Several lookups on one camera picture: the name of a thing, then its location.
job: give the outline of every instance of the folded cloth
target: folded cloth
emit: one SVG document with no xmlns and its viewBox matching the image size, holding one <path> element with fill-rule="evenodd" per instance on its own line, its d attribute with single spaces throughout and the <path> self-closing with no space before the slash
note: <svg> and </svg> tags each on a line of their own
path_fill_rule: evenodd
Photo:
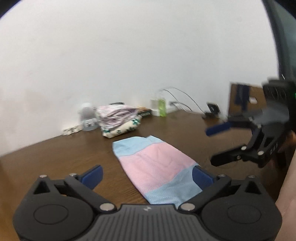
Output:
<svg viewBox="0 0 296 241">
<path fill-rule="evenodd" d="M 142 117 L 140 115 L 137 115 L 134 119 L 125 122 L 123 125 L 113 129 L 113 130 L 102 130 L 103 136 L 107 138 L 113 138 L 116 136 L 119 136 L 123 133 L 126 133 L 128 131 L 133 131 L 138 128 L 138 126 L 141 123 Z"/>
<path fill-rule="evenodd" d="M 151 204 L 181 203 L 202 190 L 192 179 L 197 163 L 168 143 L 153 137 L 131 137 L 113 142 L 127 176 Z"/>
<path fill-rule="evenodd" d="M 97 114 L 101 129 L 109 131 L 135 119 L 138 109 L 125 104 L 110 104 L 98 107 Z"/>
</svg>

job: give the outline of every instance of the table surface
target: table surface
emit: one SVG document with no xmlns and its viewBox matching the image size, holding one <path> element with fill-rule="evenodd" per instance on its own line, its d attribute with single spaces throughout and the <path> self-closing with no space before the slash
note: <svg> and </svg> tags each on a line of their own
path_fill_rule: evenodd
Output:
<svg viewBox="0 0 296 241">
<path fill-rule="evenodd" d="M 210 157 L 217 152 L 248 143 L 251 132 L 232 129 L 212 137 L 205 135 L 205 122 L 201 115 L 177 111 L 163 117 L 144 117 L 139 128 L 112 139 L 102 136 L 100 130 L 59 136 L 0 157 L 0 240 L 16 241 L 12 226 L 15 209 L 32 183 L 40 174 L 51 179 L 63 179 L 69 173 L 82 173 L 96 164 L 104 169 L 102 182 L 94 189 L 101 196 L 115 203 L 145 204 L 147 201 L 137 191 L 123 171 L 112 151 L 112 143 L 132 136 L 153 135 L 176 147 L 201 167 L 213 174 L 227 174 L 233 179 L 247 175 L 261 178 L 269 193 L 276 198 L 284 174 L 270 162 L 259 169 L 251 162 L 238 161 L 220 167 L 210 164 Z"/>
</svg>

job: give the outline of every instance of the silver screw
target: silver screw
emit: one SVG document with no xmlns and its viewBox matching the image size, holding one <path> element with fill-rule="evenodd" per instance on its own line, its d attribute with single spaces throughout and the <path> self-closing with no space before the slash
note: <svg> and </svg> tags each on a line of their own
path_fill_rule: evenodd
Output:
<svg viewBox="0 0 296 241">
<path fill-rule="evenodd" d="M 100 205 L 100 209 L 103 211 L 111 211 L 115 208 L 114 204 L 106 202 Z"/>
<path fill-rule="evenodd" d="M 183 203 L 181 205 L 181 209 L 183 209 L 184 211 L 192 211 L 193 209 L 195 209 L 195 205 L 192 203 Z"/>
</svg>

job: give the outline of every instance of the green bottle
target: green bottle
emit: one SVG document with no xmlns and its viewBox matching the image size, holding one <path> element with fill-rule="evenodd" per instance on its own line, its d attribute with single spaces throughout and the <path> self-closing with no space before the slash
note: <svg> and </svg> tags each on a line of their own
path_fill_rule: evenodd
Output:
<svg viewBox="0 0 296 241">
<path fill-rule="evenodd" d="M 158 109 L 159 109 L 159 115 L 162 116 L 162 117 L 166 117 L 165 99 L 159 99 L 158 100 Z"/>
</svg>

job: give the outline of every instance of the wall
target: wall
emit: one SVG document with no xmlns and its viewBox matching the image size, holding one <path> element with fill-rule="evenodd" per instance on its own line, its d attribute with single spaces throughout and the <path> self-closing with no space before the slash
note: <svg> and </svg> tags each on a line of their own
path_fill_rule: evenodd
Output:
<svg viewBox="0 0 296 241">
<path fill-rule="evenodd" d="M 229 82 L 277 75 L 257 0 L 22 0 L 0 36 L 0 154 L 60 135 L 83 102 L 149 106 L 175 86 L 226 112 Z"/>
</svg>

